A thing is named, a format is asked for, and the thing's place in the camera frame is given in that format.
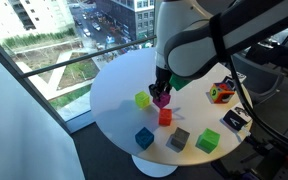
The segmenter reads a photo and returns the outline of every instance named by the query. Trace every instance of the window frame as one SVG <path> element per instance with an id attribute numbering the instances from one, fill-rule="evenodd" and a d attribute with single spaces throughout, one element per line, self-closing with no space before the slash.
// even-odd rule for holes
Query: window frame
<path id="1" fill-rule="evenodd" d="M 23 73 L 19 69 L 19 67 L 15 64 L 15 62 L 12 61 L 11 57 L 6 53 L 6 51 L 0 45 L 0 63 L 29 92 L 29 94 L 42 106 L 43 109 L 45 109 L 53 117 L 53 119 L 68 134 L 71 134 L 71 133 L 76 131 L 76 128 L 79 128 L 79 129 L 82 128 L 82 127 L 80 127 L 82 125 L 73 125 L 75 127 L 73 127 L 73 129 L 72 129 L 72 127 L 69 127 L 69 124 L 73 124 L 72 122 L 75 119 L 81 119 L 82 117 L 89 118 L 89 113 L 90 113 L 91 109 L 89 111 L 87 111 L 87 112 L 84 112 L 84 113 L 80 114 L 80 115 L 76 115 L 76 117 L 73 117 L 72 119 L 69 119 L 69 120 L 65 121 L 59 115 L 59 113 L 51 106 L 51 104 L 46 100 L 46 98 L 41 94 L 41 92 L 39 92 L 39 90 L 34 86 L 34 84 L 28 78 L 31 77 L 31 76 L 34 76 L 34 75 L 38 75 L 38 74 L 41 74 L 41 73 L 44 73 L 44 72 L 47 72 L 47 71 L 54 70 L 54 69 L 59 68 L 59 67 L 63 67 L 63 66 L 67 66 L 67 65 L 70 65 L 70 64 L 73 64 L 73 63 L 77 63 L 77 62 L 83 61 L 83 60 L 88 59 L 88 58 L 92 58 L 92 57 L 96 57 L 96 56 L 99 56 L 99 55 L 103 55 L 103 54 L 108 53 L 108 52 L 112 52 L 112 51 L 115 51 L 115 50 L 120 50 L 122 48 L 133 46 L 133 45 L 140 44 L 140 43 L 145 43 L 148 40 L 155 41 L 155 39 L 156 39 L 156 35 L 153 34 L 153 36 L 149 36 L 147 38 L 143 38 L 143 39 L 140 39 L 140 40 L 135 40 L 135 41 L 132 41 L 132 42 L 129 42 L 129 43 L 126 43 L 126 44 L 115 46 L 113 48 L 109 48 L 109 49 L 105 49 L 105 50 L 102 50 L 102 51 L 98 51 L 96 53 L 92 53 L 92 54 L 88 54 L 88 55 L 85 55 L 85 56 L 77 57 L 77 58 L 71 59 L 69 61 L 64 61 L 64 62 L 57 63 L 57 64 L 54 64 L 54 65 L 50 65 L 50 66 L 47 66 L 47 67 L 36 69 L 36 70 L 30 71 L 30 72 L 27 72 L 27 73 Z"/>

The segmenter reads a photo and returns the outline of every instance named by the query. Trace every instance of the gray cube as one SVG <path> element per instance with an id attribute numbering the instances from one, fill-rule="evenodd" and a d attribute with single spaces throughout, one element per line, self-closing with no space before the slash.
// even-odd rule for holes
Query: gray cube
<path id="1" fill-rule="evenodd" d="M 189 136 L 190 136 L 189 132 L 186 132 L 181 128 L 176 128 L 176 131 L 171 140 L 171 144 L 183 150 Z"/>

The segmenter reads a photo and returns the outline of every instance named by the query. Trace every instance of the red cube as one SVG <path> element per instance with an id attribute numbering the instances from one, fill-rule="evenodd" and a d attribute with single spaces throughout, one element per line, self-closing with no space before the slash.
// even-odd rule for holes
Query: red cube
<path id="1" fill-rule="evenodd" d="M 160 115 L 158 118 L 158 124 L 169 126 L 172 121 L 172 109 L 160 109 Z"/>

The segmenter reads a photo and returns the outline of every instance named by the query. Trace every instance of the round white table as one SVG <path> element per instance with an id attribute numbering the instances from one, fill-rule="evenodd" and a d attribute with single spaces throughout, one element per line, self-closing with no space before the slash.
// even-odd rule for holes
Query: round white table
<path id="1" fill-rule="evenodd" d="M 136 166 L 152 177 L 166 176 L 177 166 L 211 162 L 233 151 L 245 134 L 232 131 L 221 118 L 239 102 L 238 95 L 227 104 L 214 104 L 208 94 L 212 84 L 221 82 L 230 71 L 218 63 L 180 91 L 173 88 L 171 102 L 165 107 L 172 109 L 171 125 L 160 126 L 155 104 L 140 109 L 135 103 L 135 94 L 145 91 L 149 95 L 148 86 L 155 83 L 154 56 L 155 48 L 132 51 L 114 59 L 97 75 L 91 88 L 91 112 L 100 130 L 116 146 L 133 155 Z M 154 134 L 154 142 L 146 150 L 135 141 L 135 134 L 143 127 Z M 190 133 L 183 150 L 170 144 L 177 127 Z M 218 146 L 209 154 L 195 146 L 206 128 L 220 134 Z"/>

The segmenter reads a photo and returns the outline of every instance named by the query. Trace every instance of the building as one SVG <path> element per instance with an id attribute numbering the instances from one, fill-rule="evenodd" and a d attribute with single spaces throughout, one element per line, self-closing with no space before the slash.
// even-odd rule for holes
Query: building
<path id="1" fill-rule="evenodd" d="M 74 27 L 66 0 L 0 0 L 0 40 Z"/>
<path id="2" fill-rule="evenodd" d="M 154 0 L 97 0 L 106 20 L 131 40 L 154 35 Z"/>

